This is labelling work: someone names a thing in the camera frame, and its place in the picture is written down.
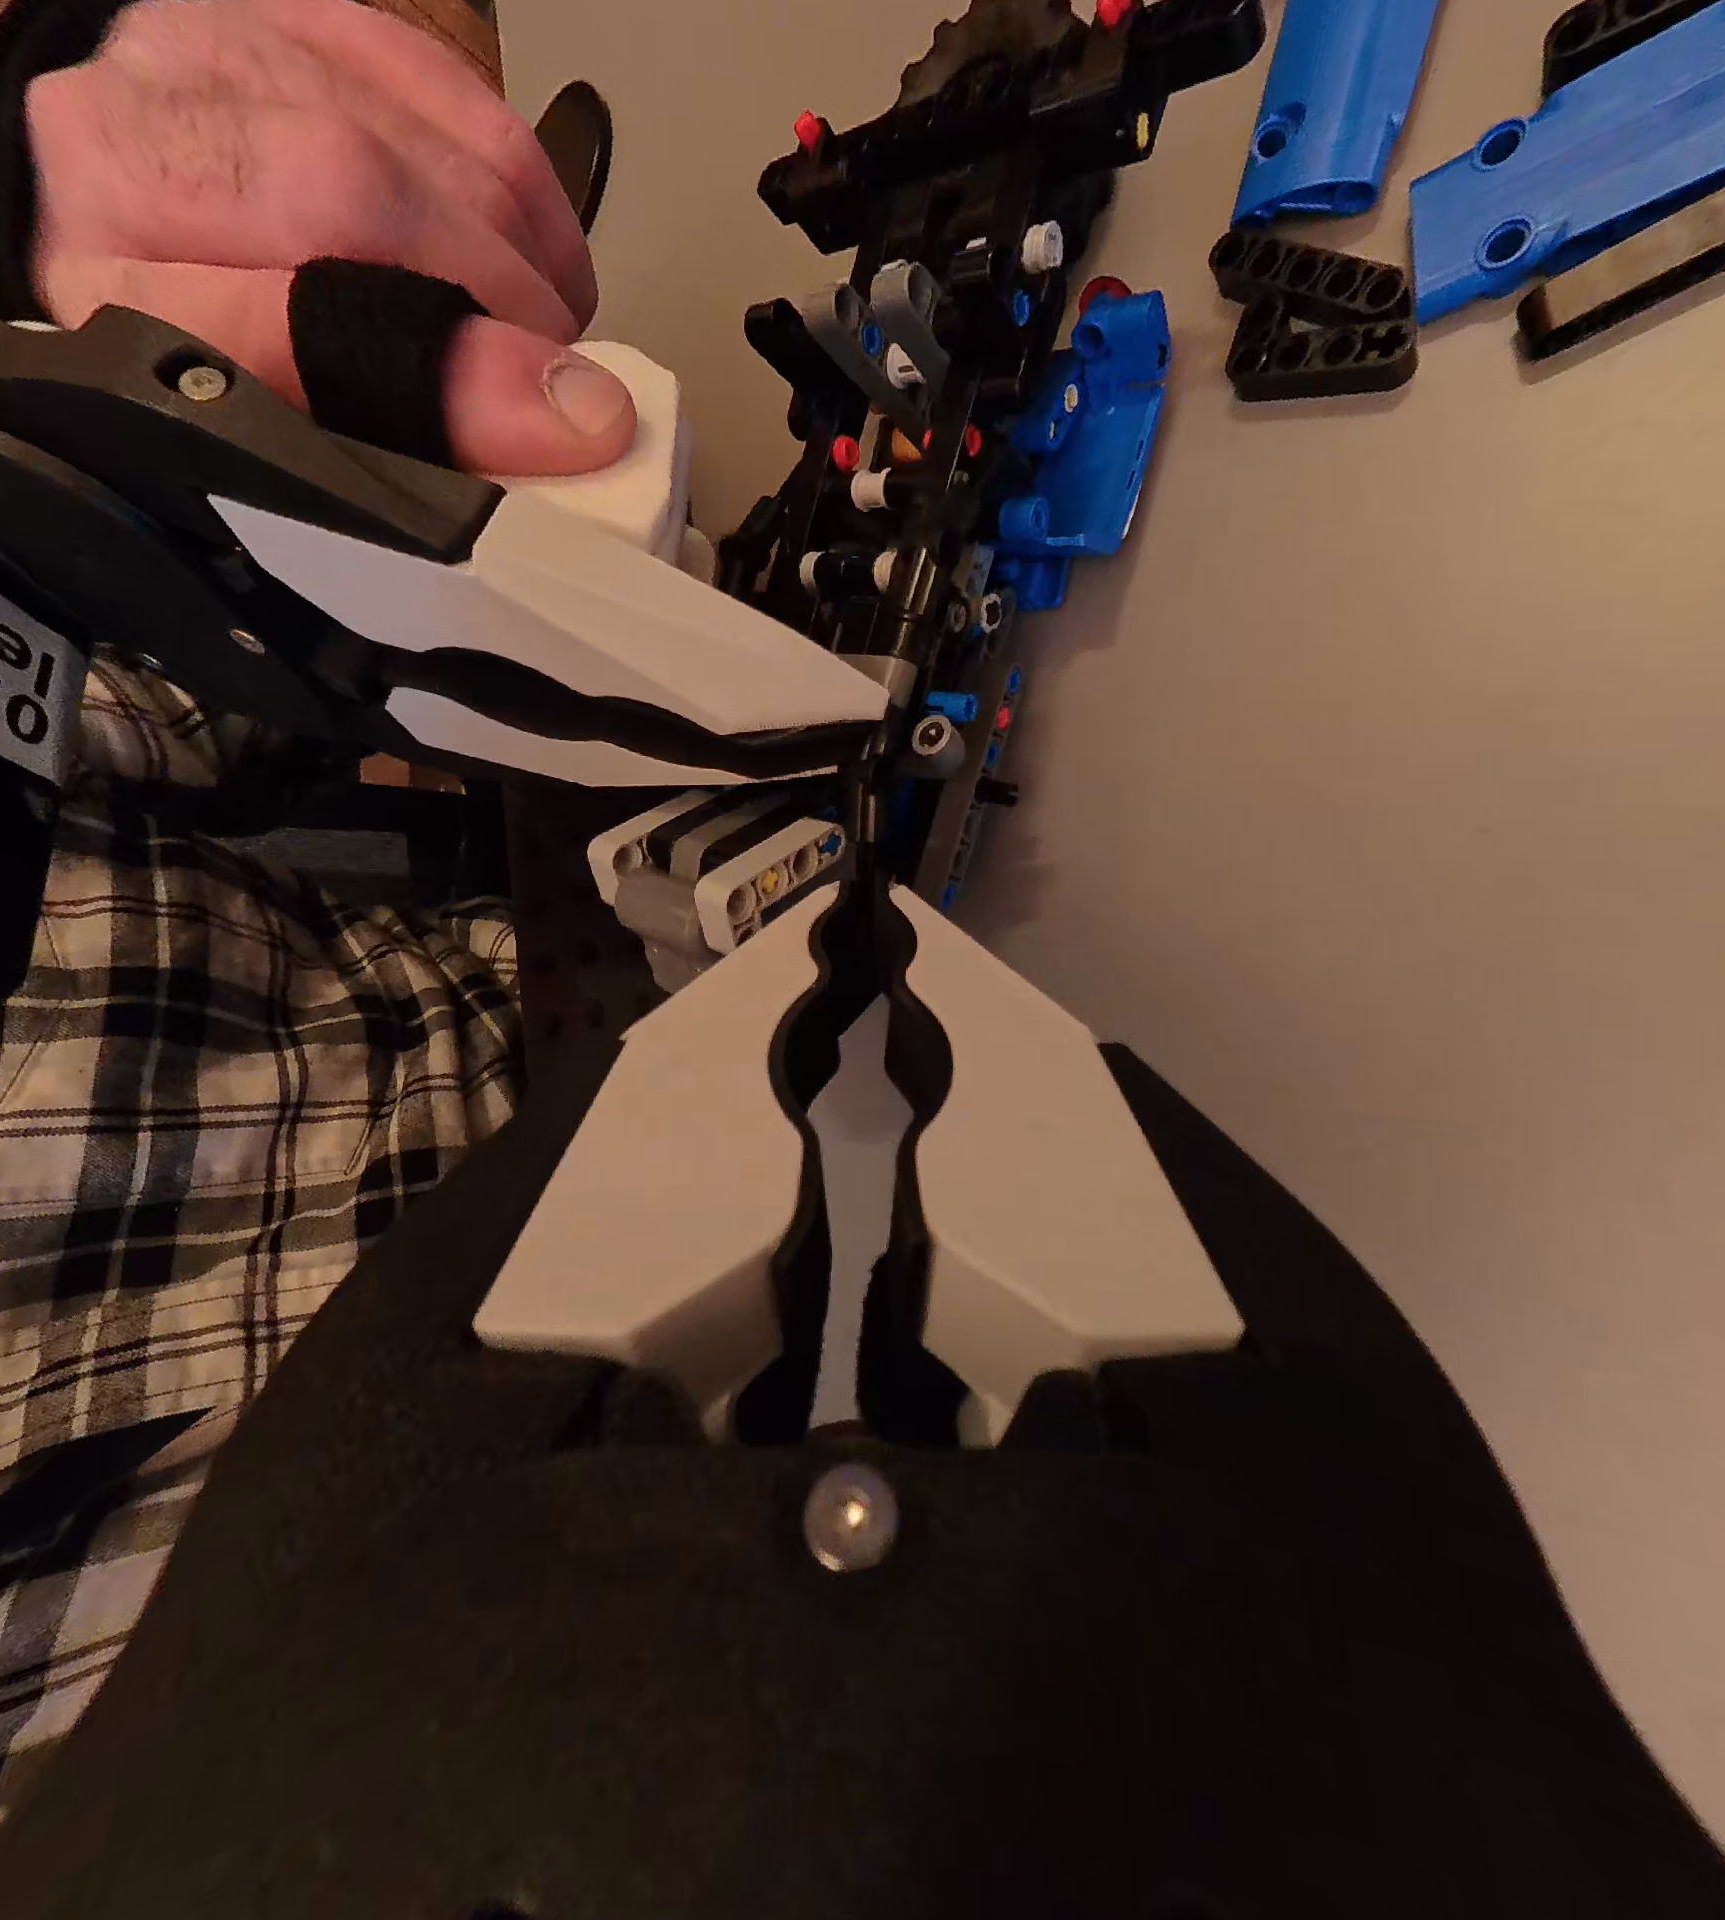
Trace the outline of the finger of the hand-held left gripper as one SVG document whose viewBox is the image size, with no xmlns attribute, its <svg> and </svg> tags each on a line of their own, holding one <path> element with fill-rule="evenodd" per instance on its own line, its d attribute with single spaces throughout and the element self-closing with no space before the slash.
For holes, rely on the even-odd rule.
<svg viewBox="0 0 1725 1920">
<path fill-rule="evenodd" d="M 669 708 L 571 689 L 492 652 L 383 650 L 385 714 L 436 762 L 587 789 L 736 787 L 820 778 L 861 762 L 883 724 L 863 716 L 712 733 Z"/>
<path fill-rule="evenodd" d="M 653 708 L 706 736 L 875 726 L 888 695 L 807 636 L 690 575 L 693 435 L 675 373 L 644 353 L 587 342 L 634 402 L 634 443 L 608 468 L 505 485 L 456 565 L 215 497 L 263 573 L 416 672 L 385 712 L 416 736 L 520 733 L 466 689 L 483 668 L 523 668 L 568 695 Z"/>
</svg>

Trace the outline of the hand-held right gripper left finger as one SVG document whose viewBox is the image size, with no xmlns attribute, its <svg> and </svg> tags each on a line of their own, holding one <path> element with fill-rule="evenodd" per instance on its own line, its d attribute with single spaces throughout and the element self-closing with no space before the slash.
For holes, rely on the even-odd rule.
<svg viewBox="0 0 1725 1920">
<path fill-rule="evenodd" d="M 706 1428 L 807 1428 L 830 1237 L 808 1113 L 851 1024 L 847 884 L 639 1020 L 477 1310 L 506 1353 L 682 1389 Z"/>
</svg>

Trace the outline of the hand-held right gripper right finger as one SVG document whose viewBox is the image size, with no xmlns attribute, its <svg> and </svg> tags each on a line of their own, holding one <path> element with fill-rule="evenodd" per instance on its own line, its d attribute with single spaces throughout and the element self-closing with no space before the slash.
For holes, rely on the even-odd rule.
<svg viewBox="0 0 1725 1920">
<path fill-rule="evenodd" d="M 914 1139 L 923 1349 L 1000 1436 L 1046 1374 L 1234 1350 L 1242 1319 L 1094 1036 L 908 888 L 905 984 L 948 1045 Z"/>
</svg>

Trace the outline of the toy brick vehicle chassis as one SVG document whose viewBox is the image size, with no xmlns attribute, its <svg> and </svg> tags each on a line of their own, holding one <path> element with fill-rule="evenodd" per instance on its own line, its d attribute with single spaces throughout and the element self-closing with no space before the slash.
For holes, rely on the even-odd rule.
<svg viewBox="0 0 1725 1920">
<path fill-rule="evenodd" d="M 1158 292 L 1074 272 L 1173 94 L 1258 54 L 1250 2 L 970 4 L 939 24 L 881 117 L 817 115 L 758 184 L 847 277 L 747 311 L 789 387 L 798 458 L 682 561 L 884 684 L 875 734 L 833 772 L 694 777 L 589 847 L 592 876 L 675 994 L 811 888 L 863 865 L 939 912 L 1017 720 L 1020 614 L 1132 525 L 1171 378 Z"/>
</svg>

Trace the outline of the grey desk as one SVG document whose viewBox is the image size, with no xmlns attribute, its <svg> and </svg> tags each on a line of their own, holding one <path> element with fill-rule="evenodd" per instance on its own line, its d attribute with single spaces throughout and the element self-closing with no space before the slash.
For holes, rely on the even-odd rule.
<svg viewBox="0 0 1725 1920">
<path fill-rule="evenodd" d="M 1208 252 L 1265 74 L 1099 231 L 1181 390 L 1122 554 L 1022 631 L 962 918 L 1400 1304 L 1725 1844 L 1725 286 L 1238 405 Z"/>
</svg>

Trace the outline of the person's left hand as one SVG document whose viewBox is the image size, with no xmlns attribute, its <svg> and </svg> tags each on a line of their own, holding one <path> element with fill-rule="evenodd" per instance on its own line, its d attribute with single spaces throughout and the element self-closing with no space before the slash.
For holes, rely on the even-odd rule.
<svg viewBox="0 0 1725 1920">
<path fill-rule="evenodd" d="M 129 4 L 36 77 L 35 312 L 186 330 L 320 427 L 491 479 L 634 444 L 576 344 L 599 286 L 537 133 L 361 4 Z"/>
</svg>

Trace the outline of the black perforated panel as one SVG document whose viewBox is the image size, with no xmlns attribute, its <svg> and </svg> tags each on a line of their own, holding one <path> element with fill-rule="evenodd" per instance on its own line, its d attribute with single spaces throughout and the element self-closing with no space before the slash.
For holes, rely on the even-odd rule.
<svg viewBox="0 0 1725 1920">
<path fill-rule="evenodd" d="M 560 1072 L 661 1003 L 639 937 L 623 928 L 589 865 L 595 838 L 661 799 L 559 781 L 511 781 L 503 791 L 523 1113 L 549 1107 Z"/>
</svg>

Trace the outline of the person's plaid shirt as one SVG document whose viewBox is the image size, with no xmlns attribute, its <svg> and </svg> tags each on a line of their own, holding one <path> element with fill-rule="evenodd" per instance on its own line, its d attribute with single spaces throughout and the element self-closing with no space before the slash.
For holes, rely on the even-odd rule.
<svg viewBox="0 0 1725 1920">
<path fill-rule="evenodd" d="M 361 1252 L 514 1113 L 512 910 L 247 847 L 339 772 L 103 652 L 0 1008 L 0 1822 Z"/>
</svg>

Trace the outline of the black angled beam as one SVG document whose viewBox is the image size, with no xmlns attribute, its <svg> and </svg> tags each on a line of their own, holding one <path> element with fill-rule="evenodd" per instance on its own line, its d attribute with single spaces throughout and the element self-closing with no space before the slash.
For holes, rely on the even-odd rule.
<svg viewBox="0 0 1725 1920">
<path fill-rule="evenodd" d="M 1294 318 L 1267 297 L 1238 318 L 1225 376 L 1242 405 L 1381 397 L 1402 388 L 1419 367 L 1411 321 L 1330 322 Z"/>
<path fill-rule="evenodd" d="M 1277 300 L 1296 322 L 1314 326 L 1412 324 L 1408 275 L 1353 252 L 1280 239 L 1255 227 L 1225 233 L 1210 248 L 1218 295 L 1240 306 Z"/>
</svg>

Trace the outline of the long blue panel brick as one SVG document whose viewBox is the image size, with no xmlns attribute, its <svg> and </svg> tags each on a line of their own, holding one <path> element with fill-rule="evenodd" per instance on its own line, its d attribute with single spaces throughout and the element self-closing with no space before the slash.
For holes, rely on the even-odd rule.
<svg viewBox="0 0 1725 1920">
<path fill-rule="evenodd" d="M 1408 189 L 1414 321 L 1557 277 L 1725 184 L 1725 2 L 1502 120 Z"/>
</svg>

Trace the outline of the long black flat brick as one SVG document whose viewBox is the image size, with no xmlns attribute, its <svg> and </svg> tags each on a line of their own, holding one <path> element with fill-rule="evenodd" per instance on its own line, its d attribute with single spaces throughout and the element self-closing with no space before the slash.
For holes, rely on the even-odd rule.
<svg viewBox="0 0 1725 1920">
<path fill-rule="evenodd" d="M 1547 279 L 1516 308 L 1516 353 L 1539 367 L 1725 277 L 1725 184 Z"/>
</svg>

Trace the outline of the black short beam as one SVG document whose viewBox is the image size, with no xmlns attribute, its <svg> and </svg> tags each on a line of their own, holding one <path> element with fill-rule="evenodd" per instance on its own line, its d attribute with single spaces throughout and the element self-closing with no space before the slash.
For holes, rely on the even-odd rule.
<svg viewBox="0 0 1725 1920">
<path fill-rule="evenodd" d="M 1552 24 L 1543 46 L 1543 100 L 1574 81 L 1606 66 L 1712 2 L 1580 2 Z"/>
</svg>

